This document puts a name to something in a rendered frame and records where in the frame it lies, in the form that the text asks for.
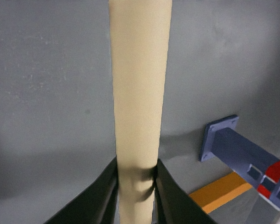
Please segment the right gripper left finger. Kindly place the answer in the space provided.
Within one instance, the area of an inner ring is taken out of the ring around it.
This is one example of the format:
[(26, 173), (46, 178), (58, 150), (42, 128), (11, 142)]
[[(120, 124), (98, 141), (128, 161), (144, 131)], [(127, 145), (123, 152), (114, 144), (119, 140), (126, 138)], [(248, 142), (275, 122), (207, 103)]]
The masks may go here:
[(114, 224), (117, 196), (115, 157), (89, 187), (44, 224)]

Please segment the long beige rail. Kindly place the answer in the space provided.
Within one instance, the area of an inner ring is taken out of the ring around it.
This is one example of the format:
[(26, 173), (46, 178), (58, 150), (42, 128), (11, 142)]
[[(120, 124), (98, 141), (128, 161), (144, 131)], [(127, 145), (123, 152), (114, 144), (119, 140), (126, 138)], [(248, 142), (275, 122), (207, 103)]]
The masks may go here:
[(151, 224), (172, 0), (109, 0), (120, 224)]

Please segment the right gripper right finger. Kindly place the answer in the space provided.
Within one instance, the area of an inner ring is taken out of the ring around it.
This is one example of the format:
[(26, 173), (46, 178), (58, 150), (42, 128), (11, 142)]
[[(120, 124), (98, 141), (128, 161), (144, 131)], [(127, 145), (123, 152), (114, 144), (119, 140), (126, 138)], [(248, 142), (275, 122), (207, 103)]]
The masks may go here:
[(218, 224), (175, 182), (159, 158), (155, 176), (155, 209), (157, 224)]

